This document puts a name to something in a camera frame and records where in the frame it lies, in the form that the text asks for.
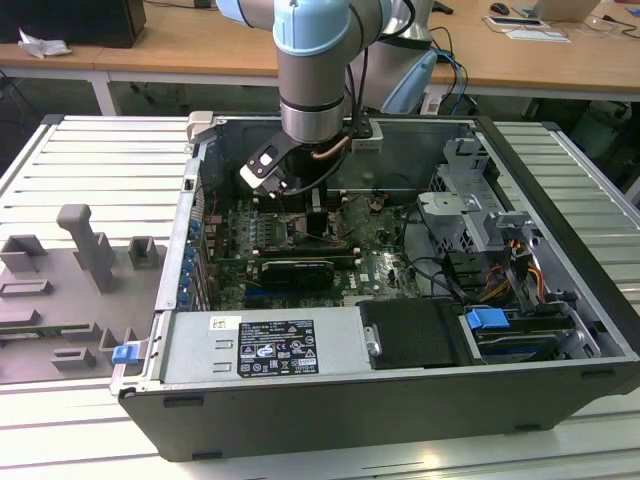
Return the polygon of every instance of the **motherboard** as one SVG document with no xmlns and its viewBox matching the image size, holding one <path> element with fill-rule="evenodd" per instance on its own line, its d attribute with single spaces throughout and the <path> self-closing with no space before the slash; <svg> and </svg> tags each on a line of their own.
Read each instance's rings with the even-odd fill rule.
<svg viewBox="0 0 640 480">
<path fill-rule="evenodd" d="M 285 199 L 214 201 L 205 219 L 214 310 L 354 306 L 420 296 L 400 246 L 406 205 L 335 195 L 327 229 Z"/>
</svg>

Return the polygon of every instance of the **white sticker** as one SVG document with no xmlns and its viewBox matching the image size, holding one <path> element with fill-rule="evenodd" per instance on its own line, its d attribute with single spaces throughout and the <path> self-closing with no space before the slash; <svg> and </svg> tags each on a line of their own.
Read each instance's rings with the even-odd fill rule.
<svg viewBox="0 0 640 480">
<path fill-rule="evenodd" d="M 315 365 L 315 364 L 316 364 L 315 358 L 300 358 L 298 360 L 298 365 L 301 367 L 305 365 Z"/>
<path fill-rule="evenodd" d="M 7 333 L 0 335 L 0 340 L 26 340 L 28 338 L 40 338 L 37 333 Z"/>
<path fill-rule="evenodd" d="M 237 330 L 240 322 L 242 321 L 241 316 L 215 316 L 209 319 L 209 330 Z"/>
</svg>

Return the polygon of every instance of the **green circuit board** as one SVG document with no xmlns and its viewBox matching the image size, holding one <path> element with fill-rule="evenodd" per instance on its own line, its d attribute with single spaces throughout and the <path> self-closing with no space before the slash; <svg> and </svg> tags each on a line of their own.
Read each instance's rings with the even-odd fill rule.
<svg viewBox="0 0 640 480">
<path fill-rule="evenodd" d="M 386 206 L 382 198 L 373 195 L 351 196 L 329 213 L 328 233 L 322 238 L 303 233 L 306 216 L 287 213 L 283 206 L 280 211 L 261 211 L 252 201 L 240 200 L 222 205 L 219 211 L 210 217 L 215 224 L 208 226 L 211 238 L 207 240 L 214 310 L 351 306 L 369 298 L 420 296 L 399 248 L 404 206 Z M 262 288 L 254 272 L 267 260 L 258 252 L 286 254 L 296 248 L 315 248 L 323 253 L 335 249 L 338 259 L 357 260 L 350 268 L 341 268 L 336 262 L 330 288 L 277 293 Z M 345 251 L 348 255 L 339 254 Z M 284 258 L 298 259 L 295 254 Z M 392 270 L 394 278 L 390 280 Z"/>
</svg>

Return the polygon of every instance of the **computer mouse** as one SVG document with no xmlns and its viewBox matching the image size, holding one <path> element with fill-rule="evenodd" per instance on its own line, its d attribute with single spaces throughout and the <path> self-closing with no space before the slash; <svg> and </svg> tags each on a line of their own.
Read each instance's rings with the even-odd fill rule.
<svg viewBox="0 0 640 480">
<path fill-rule="evenodd" d="M 509 15 L 509 7 L 507 7 L 504 3 L 492 3 L 489 7 L 492 12 L 499 13 L 500 15 Z"/>
</svg>

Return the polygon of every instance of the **black box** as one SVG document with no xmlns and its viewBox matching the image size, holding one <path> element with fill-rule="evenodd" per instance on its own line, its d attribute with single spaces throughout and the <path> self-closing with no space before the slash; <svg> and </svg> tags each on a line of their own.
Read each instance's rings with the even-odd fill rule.
<svg viewBox="0 0 640 480">
<path fill-rule="evenodd" d="M 147 20 L 143 0 L 0 0 L 0 42 L 18 29 L 43 40 L 130 48 Z"/>
</svg>

